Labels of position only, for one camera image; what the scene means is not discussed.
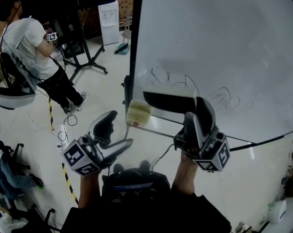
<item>floor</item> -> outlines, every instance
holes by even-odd
[[[88,41],[91,56],[100,48],[100,38]],[[63,123],[66,115],[60,106],[52,102],[52,113],[55,130],[51,131],[48,98],[37,92],[33,104],[26,108],[8,111],[0,108],[0,138],[6,145],[15,147],[24,144],[20,157],[31,165],[31,172],[40,177],[45,188],[33,188],[27,193],[27,202],[36,203],[45,215],[50,208],[56,213],[51,217],[54,225],[60,228],[71,207],[76,206],[69,191],[63,171],[63,158],[57,148],[58,132],[65,127],[71,141],[86,133],[90,123],[101,114],[116,110],[118,116],[114,123],[113,141],[122,139],[125,134],[125,111],[122,101],[124,92],[121,83],[129,74],[130,55],[115,55],[118,44],[105,47],[97,63],[106,67],[108,74],[94,68],[84,69],[75,78],[78,91],[87,91],[89,98],[83,111],[73,111],[78,119],[77,125],[71,127]],[[80,63],[86,62],[86,55],[78,56]],[[70,77],[74,68],[67,66]],[[161,125],[170,134],[176,133],[171,125]],[[116,161],[124,167],[138,167],[142,160],[153,160],[159,157],[172,140],[167,137],[131,128],[128,137],[134,140],[132,147]],[[198,170],[195,179],[196,194],[204,194],[231,222],[233,230],[240,222],[259,229],[259,223],[267,213],[267,205],[281,193],[281,179],[286,174],[289,154],[292,151],[291,138],[288,136],[273,143],[256,148],[249,148],[231,153],[225,170],[221,173],[208,173]],[[229,140],[230,147],[240,144]],[[155,167],[173,182],[180,158],[180,151],[170,150]],[[80,177],[67,168],[70,183],[77,197],[80,194]]]

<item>person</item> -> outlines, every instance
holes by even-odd
[[[15,200],[23,193],[22,189],[34,186],[43,187],[43,182],[33,174],[25,176],[14,172],[7,156],[9,148],[0,140],[0,185],[7,198]]]
[[[20,0],[0,0],[0,21],[7,23],[7,30],[5,28],[5,33],[1,36],[2,48],[5,49],[5,44],[14,45],[18,38],[18,30],[24,23],[27,24],[25,35],[17,49],[38,65],[40,81],[37,85],[44,89],[52,100],[60,104],[66,114],[71,111],[69,100],[78,111],[81,111],[87,100],[87,93],[79,94],[65,71],[50,57],[54,45],[53,42],[48,43],[45,40],[46,32],[42,24],[32,18],[20,19],[21,15]]]
[[[182,154],[170,189],[167,177],[150,171],[147,161],[140,168],[114,174],[81,177],[78,208],[71,208],[61,232],[175,230],[229,233],[229,221],[204,197],[195,195],[197,165]]]

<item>stand base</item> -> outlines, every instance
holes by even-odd
[[[71,82],[73,82],[73,80],[74,80],[74,78],[76,77],[77,73],[78,73],[80,70],[82,70],[83,68],[85,68],[85,67],[96,67],[96,68],[102,70],[102,71],[104,72],[104,74],[108,74],[108,72],[106,71],[106,68],[105,68],[105,67],[102,67],[102,66],[98,65],[97,63],[95,63],[95,60],[98,58],[99,54],[100,54],[101,52],[104,52],[104,51],[105,51],[104,46],[101,46],[100,49],[98,50],[98,52],[96,53],[96,55],[95,55],[94,57],[92,57],[92,58],[88,61],[88,63],[85,63],[85,64],[83,64],[83,65],[79,64],[78,61],[77,61],[77,63],[73,63],[73,62],[71,62],[71,61],[68,61],[68,60],[65,60],[65,59],[64,59],[63,62],[64,62],[65,64],[71,65],[71,66],[73,66],[73,67],[76,68],[75,71],[74,71],[74,73],[73,73],[73,75],[72,75],[72,77],[71,77],[69,80],[70,80]]]

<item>blue pants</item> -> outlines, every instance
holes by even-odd
[[[18,195],[22,194],[21,189],[36,186],[31,177],[14,173],[4,154],[0,159],[0,185],[10,200],[17,199]]]

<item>man in white t-shirt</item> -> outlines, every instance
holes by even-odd
[[[45,40],[46,32],[41,23],[31,18],[20,19],[21,15],[20,0],[0,0],[0,21],[5,21],[8,25],[1,37],[2,49],[5,49],[5,44],[13,45],[18,39],[21,25],[27,24],[25,35],[17,49],[38,65],[41,81],[38,86],[43,88],[52,100],[59,103],[65,113],[71,111],[69,100],[81,111],[87,100],[87,93],[79,94],[65,71],[50,58],[54,45],[53,42],[48,43]]]
[[[18,195],[22,194],[22,189],[30,188],[33,186],[43,186],[40,178],[33,174],[29,176],[18,175],[13,171],[10,166],[8,154],[10,147],[5,146],[0,140],[0,185],[5,192],[5,195],[10,200],[17,199]]]

